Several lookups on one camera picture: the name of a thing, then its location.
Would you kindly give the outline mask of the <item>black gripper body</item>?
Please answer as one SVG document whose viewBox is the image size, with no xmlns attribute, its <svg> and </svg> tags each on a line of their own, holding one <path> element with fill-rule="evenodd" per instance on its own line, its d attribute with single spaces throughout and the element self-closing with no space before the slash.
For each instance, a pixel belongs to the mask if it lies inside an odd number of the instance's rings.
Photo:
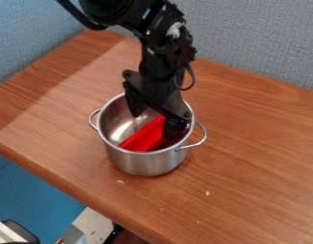
<svg viewBox="0 0 313 244">
<path fill-rule="evenodd" d="M 184 71 L 192 71 L 188 59 L 167 60 L 156 56 L 149 60 L 141 60 L 139 70 L 124 70 L 121 76 L 123 88 L 124 85 L 129 85 L 135 89 L 148 108 L 164 117 L 190 120 L 192 113 L 180 94 L 192 87 L 192 85 L 181 87 Z"/>
</svg>

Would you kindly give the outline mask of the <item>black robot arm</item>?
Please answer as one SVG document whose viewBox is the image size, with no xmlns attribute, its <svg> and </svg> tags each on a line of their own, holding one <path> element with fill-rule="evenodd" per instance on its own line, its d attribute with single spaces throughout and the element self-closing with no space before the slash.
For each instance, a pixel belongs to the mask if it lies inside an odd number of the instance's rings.
<svg viewBox="0 0 313 244">
<path fill-rule="evenodd" d="M 55 0 L 65 11 L 90 30 L 118 26 L 141 43 L 136 71 L 125 70 L 123 88 L 129 112 L 139 116 L 153 109 L 165 117 L 163 137 L 175 138 L 188 128 L 192 113 L 180 92 L 184 74 L 192 71 L 194 38 L 184 14 L 169 0 Z"/>
</svg>

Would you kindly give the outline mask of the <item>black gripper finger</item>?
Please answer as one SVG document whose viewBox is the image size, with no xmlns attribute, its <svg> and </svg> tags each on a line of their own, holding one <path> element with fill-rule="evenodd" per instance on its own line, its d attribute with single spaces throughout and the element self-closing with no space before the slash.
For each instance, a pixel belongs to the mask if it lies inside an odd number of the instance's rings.
<svg viewBox="0 0 313 244">
<path fill-rule="evenodd" d="M 131 114 L 135 117 L 140 116 L 148 108 L 148 106 L 143 101 L 141 95 L 135 91 L 135 89 L 129 85 L 124 85 L 124 96 Z"/>
<path fill-rule="evenodd" d="M 190 122 L 180 118 L 167 117 L 163 126 L 163 137 L 167 140 L 179 139 L 190 128 Z"/>
</svg>

